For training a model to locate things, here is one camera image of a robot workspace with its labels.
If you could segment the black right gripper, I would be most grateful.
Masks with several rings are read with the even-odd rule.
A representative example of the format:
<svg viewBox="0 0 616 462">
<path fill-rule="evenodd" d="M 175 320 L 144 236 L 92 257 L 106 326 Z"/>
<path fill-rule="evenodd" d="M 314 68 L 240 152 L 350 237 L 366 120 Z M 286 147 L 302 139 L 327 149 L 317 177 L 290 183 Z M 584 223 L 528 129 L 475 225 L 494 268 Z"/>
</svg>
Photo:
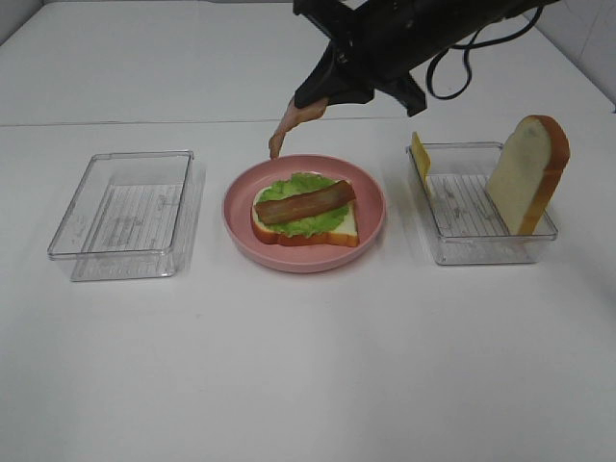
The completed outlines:
<svg viewBox="0 0 616 462">
<path fill-rule="evenodd" d="M 459 40 L 547 1 L 295 1 L 328 38 L 316 67 L 295 90 L 298 108 L 366 104 L 374 90 L 394 98 L 408 116 L 426 109 L 424 91 L 408 72 Z"/>
</svg>

